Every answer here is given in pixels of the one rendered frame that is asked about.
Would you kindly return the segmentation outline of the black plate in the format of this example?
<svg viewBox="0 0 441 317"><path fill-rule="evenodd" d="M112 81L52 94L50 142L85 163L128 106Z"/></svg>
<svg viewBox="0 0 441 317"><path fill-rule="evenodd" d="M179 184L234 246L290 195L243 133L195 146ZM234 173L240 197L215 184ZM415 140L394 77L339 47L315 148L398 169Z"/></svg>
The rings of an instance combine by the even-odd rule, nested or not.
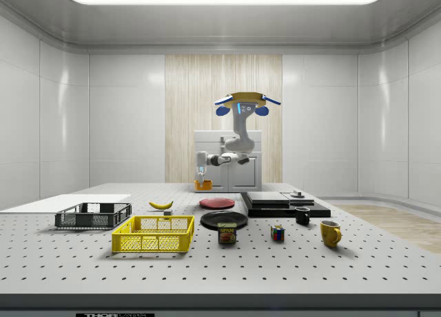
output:
<svg viewBox="0 0 441 317"><path fill-rule="evenodd" d="M212 230L217 230L219 223L235 223L237 228L246 226L248 217L238 212L215 211L201 216L201 224Z"/></svg>

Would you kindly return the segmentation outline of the dark grey basket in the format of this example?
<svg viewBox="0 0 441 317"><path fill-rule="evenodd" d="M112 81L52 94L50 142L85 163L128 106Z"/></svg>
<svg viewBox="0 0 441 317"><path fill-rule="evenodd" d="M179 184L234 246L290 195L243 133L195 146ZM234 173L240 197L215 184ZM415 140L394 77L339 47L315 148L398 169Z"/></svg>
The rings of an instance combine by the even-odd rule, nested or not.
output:
<svg viewBox="0 0 441 317"><path fill-rule="evenodd" d="M55 214L59 228L114 228L129 218L130 203L79 203Z"/></svg>

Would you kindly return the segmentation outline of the yellow mug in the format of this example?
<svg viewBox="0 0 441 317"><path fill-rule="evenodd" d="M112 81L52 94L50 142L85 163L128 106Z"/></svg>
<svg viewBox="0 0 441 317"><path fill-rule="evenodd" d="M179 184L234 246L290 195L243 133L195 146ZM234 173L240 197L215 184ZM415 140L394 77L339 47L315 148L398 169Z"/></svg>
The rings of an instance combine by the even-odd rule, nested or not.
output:
<svg viewBox="0 0 441 317"><path fill-rule="evenodd" d="M336 247L342 238L340 224L334 221L321 221L320 231L322 241L328 247Z"/></svg>

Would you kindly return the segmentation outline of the white cabinet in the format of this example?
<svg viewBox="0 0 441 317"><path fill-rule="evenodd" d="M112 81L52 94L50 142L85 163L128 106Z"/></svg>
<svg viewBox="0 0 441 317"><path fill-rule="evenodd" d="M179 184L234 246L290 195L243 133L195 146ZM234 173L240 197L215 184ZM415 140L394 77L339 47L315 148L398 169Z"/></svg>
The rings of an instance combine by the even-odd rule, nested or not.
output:
<svg viewBox="0 0 441 317"><path fill-rule="evenodd" d="M250 192L261 191L261 130L248 130L249 137L254 140L253 152L249 162L239 165L237 162L221 166L207 166L205 180L212 181L212 189L206 192ZM225 142L230 138L238 138L232 130L195 130L195 153L206 151L208 154L229 152Z"/></svg>

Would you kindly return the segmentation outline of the black mug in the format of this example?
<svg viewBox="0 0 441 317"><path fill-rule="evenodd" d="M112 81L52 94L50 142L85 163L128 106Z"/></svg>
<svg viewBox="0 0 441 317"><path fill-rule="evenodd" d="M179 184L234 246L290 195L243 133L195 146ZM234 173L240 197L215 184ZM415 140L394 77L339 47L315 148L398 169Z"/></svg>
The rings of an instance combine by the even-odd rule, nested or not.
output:
<svg viewBox="0 0 441 317"><path fill-rule="evenodd" d="M295 207L297 224L308 225L310 222L310 209L308 207Z"/></svg>

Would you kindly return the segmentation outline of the red plate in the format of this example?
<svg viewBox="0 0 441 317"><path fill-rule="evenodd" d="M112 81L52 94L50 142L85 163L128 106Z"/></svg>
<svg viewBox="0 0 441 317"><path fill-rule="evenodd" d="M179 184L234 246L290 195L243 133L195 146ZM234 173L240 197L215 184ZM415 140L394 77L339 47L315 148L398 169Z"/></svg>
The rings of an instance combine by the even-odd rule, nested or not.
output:
<svg viewBox="0 0 441 317"><path fill-rule="evenodd" d="M206 198L199 201L199 204L207 209L228 209L235 206L235 201L230 198Z"/></svg>

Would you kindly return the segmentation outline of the white board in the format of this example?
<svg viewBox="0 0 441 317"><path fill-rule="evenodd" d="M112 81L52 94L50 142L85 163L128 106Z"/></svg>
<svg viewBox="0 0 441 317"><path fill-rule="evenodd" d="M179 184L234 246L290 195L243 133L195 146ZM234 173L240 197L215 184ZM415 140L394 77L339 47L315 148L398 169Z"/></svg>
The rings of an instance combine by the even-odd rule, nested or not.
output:
<svg viewBox="0 0 441 317"><path fill-rule="evenodd" d="M1 210L0 213L57 213L79 203L118 203L130 194L62 194Z"/></svg>

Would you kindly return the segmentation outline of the flat-sided can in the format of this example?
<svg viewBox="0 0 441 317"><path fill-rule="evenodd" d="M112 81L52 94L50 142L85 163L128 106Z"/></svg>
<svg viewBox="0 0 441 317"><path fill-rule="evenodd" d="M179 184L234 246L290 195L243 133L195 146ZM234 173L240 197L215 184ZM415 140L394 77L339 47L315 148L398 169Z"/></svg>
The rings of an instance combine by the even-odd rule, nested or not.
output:
<svg viewBox="0 0 441 317"><path fill-rule="evenodd" d="M218 242L219 243L235 243L237 240L236 223L218 223Z"/></svg>

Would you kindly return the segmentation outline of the yellow basket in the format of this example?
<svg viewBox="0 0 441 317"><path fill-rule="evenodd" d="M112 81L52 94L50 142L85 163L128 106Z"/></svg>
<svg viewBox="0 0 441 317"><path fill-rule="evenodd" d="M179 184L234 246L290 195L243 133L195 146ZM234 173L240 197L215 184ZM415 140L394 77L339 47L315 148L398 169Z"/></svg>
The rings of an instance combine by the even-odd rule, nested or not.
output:
<svg viewBox="0 0 441 317"><path fill-rule="evenodd" d="M112 232L113 252L187 252L193 216L133 216Z"/></svg>

